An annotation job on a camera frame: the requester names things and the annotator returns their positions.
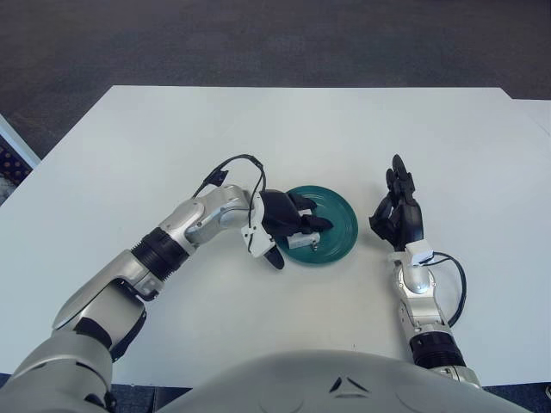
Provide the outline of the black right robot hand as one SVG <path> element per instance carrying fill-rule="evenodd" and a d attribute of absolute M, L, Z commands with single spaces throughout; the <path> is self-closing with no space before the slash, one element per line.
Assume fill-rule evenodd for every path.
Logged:
<path fill-rule="evenodd" d="M 388 193 L 368 218 L 368 223 L 380 239 L 393 246 L 393 253 L 388 257 L 390 262 L 411 265 L 412 259 L 406 258 L 406 246 L 424 240 L 423 216 L 413 197 L 412 173 L 406 170 L 398 154 L 393 156 L 392 167 L 386 172 L 386 182 Z"/>

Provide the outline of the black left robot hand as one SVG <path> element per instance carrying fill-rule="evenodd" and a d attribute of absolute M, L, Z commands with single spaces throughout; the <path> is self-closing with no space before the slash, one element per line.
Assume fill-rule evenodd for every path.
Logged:
<path fill-rule="evenodd" d="M 241 235 L 247 252 L 253 257 L 264 257 L 272 267 L 281 270 L 285 262 L 276 245 L 277 238 L 295 234 L 311 236 L 329 231 L 333 223 L 315 215 L 318 205 L 300 194 L 266 189 L 251 196 Z"/>

